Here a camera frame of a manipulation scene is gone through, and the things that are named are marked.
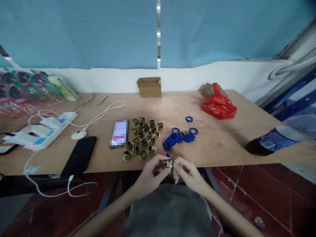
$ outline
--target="wooden table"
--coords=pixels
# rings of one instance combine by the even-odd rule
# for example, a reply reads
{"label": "wooden table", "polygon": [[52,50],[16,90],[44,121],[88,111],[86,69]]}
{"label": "wooden table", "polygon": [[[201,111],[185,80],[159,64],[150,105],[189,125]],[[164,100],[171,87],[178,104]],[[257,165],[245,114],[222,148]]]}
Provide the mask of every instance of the wooden table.
{"label": "wooden table", "polygon": [[[122,108],[109,110],[98,122],[88,128],[89,136],[96,136],[97,142],[86,172],[140,170],[145,161],[133,156],[125,162],[122,159],[124,148],[110,149],[110,138],[114,122],[118,119],[129,120],[128,139],[134,136],[131,133],[132,119],[145,117],[147,121],[154,119],[157,123],[163,122],[165,129],[161,131],[161,138],[157,143],[157,154],[166,154],[162,148],[163,141],[170,135],[173,127],[188,132],[189,125],[185,124],[185,117],[193,114],[205,120],[205,124],[196,127],[199,130],[196,140],[191,143],[176,144],[168,153],[172,158],[182,156],[192,160],[197,167],[250,165],[281,162],[302,162],[316,160],[316,148],[309,142],[302,142],[266,157],[254,156],[244,147],[248,141],[263,135],[280,124],[270,114],[250,102],[234,90],[226,91],[228,97],[237,106],[237,114],[232,120],[217,120],[201,109],[204,100],[202,92],[168,92],[162,97],[141,98],[139,94],[96,94],[89,103],[79,107],[78,117],[74,124],[89,123],[98,113],[117,100],[125,100]],[[100,105],[97,104],[109,97]],[[81,94],[81,99],[70,103],[66,100],[50,103],[48,106],[58,112],[74,110],[78,105],[91,98],[91,94]],[[16,121],[1,122],[1,132],[15,132],[26,125],[26,118]],[[45,150],[39,151],[30,162],[30,166],[40,166],[36,174],[56,174],[63,170],[77,141],[71,135],[81,128],[68,126],[65,131]],[[19,146],[7,155],[0,156],[0,173],[4,175],[22,175],[24,165],[33,151]]]}

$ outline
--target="gray shirt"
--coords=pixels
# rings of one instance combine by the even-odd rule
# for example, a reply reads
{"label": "gray shirt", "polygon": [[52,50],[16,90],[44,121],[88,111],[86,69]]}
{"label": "gray shirt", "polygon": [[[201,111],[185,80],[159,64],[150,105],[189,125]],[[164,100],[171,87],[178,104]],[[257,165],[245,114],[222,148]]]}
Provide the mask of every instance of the gray shirt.
{"label": "gray shirt", "polygon": [[203,197],[186,185],[161,184],[132,205],[121,236],[217,236]]}

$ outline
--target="red tile floor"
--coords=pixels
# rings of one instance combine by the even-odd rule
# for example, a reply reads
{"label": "red tile floor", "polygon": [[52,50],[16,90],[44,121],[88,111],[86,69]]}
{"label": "red tile floor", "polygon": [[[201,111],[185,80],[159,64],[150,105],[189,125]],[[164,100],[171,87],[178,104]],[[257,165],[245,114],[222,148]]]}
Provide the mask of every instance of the red tile floor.
{"label": "red tile floor", "polygon": [[[316,220],[316,185],[281,164],[212,167],[211,172],[224,199],[265,236],[313,235],[307,230],[311,230]],[[80,187],[73,191],[74,195],[88,191],[93,193],[78,198],[33,195],[2,237],[71,236],[97,211],[111,183],[111,173],[88,173],[80,178],[97,182],[98,188],[94,185]],[[116,198],[120,195],[119,185]],[[218,236],[224,236],[218,215],[209,205],[214,215],[212,223],[215,230]],[[119,236],[124,222],[122,214],[104,236]]]}

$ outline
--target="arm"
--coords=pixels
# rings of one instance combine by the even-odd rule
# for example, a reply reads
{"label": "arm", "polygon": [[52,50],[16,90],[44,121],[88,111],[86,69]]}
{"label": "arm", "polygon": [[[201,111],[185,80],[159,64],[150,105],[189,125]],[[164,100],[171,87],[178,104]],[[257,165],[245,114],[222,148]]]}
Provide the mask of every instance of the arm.
{"label": "arm", "polygon": [[173,163],[173,176],[175,178],[175,183],[179,181],[179,176],[181,176],[190,189],[209,200],[226,224],[236,234],[239,236],[263,237],[263,234],[253,224],[236,211],[205,182],[198,169],[191,161],[181,157],[176,158]]}
{"label": "arm", "polygon": [[161,160],[168,159],[170,158],[162,155],[156,155],[148,161],[135,184],[97,216],[88,221],[80,230],[78,230],[78,232],[75,233],[74,236],[103,236],[111,222],[118,217],[119,214],[125,211],[132,203],[158,188],[161,181],[171,172],[171,169],[160,168],[161,172],[156,177],[152,172],[156,166],[161,163]]}

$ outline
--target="person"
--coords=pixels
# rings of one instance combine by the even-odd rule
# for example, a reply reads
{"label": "person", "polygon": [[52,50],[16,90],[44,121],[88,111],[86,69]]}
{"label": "person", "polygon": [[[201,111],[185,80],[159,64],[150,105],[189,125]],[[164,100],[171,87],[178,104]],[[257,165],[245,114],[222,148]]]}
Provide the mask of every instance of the person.
{"label": "person", "polygon": [[171,175],[171,169],[165,168],[162,162],[169,159],[156,155],[148,161],[134,185],[74,236],[103,236],[111,222],[131,205],[121,236],[217,236],[205,199],[235,235],[263,236],[205,182],[191,161],[176,158],[173,161],[175,182],[161,184]]}

